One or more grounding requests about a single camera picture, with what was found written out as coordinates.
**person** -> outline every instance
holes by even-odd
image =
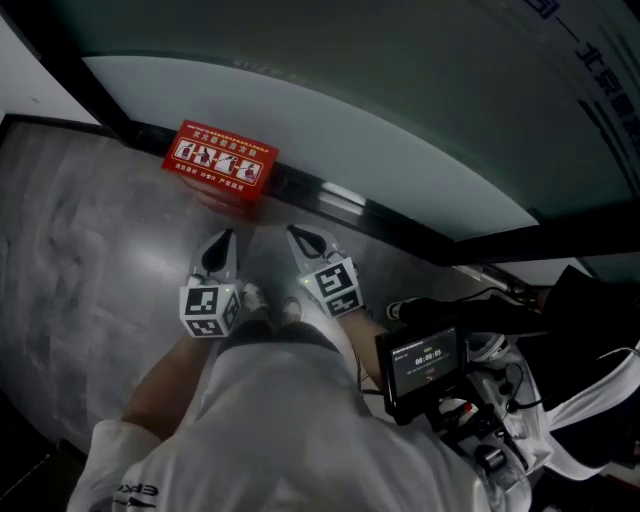
[[[212,351],[183,337],[119,420],[95,426],[70,512],[490,510],[471,466],[428,429],[374,418],[335,346],[288,299],[279,330],[259,288],[218,349],[195,421],[181,425]],[[339,319],[377,386],[363,309]]]

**red sign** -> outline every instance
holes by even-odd
[[[257,199],[278,150],[262,142],[184,121],[162,167],[244,199]]]

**gray floor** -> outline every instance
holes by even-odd
[[[51,439],[87,450],[93,425],[121,414],[182,332],[178,287],[192,253],[226,227],[238,234],[240,277],[274,303],[294,287],[289,223],[336,233],[377,317],[390,300],[482,289],[273,199],[256,224],[214,213],[160,163],[115,140],[24,123],[0,147],[0,387]],[[318,316],[305,306],[306,319]]]

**glass panel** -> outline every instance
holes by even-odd
[[[640,31],[623,0],[53,4],[84,56],[204,60],[318,90],[538,218],[640,192]]]

